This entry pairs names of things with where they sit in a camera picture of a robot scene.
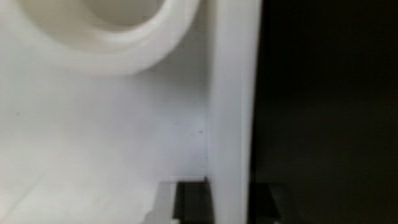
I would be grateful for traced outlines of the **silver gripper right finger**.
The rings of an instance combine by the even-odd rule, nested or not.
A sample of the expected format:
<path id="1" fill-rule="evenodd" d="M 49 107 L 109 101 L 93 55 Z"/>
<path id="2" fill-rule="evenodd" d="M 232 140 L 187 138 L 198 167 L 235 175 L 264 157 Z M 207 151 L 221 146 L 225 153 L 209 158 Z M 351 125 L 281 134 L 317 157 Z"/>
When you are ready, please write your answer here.
<path id="1" fill-rule="evenodd" d="M 251 224 L 292 224 L 287 187 L 276 183 L 251 186 Z"/>

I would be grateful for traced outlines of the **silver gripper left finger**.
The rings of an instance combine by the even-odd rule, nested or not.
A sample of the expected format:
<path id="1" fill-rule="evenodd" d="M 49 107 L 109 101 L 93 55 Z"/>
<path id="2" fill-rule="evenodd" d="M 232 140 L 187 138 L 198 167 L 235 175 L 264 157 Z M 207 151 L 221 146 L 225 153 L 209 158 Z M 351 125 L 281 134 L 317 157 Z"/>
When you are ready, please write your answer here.
<path id="1" fill-rule="evenodd" d="M 173 219 L 180 224 L 214 224 L 212 191 L 205 181 L 178 183 Z"/>

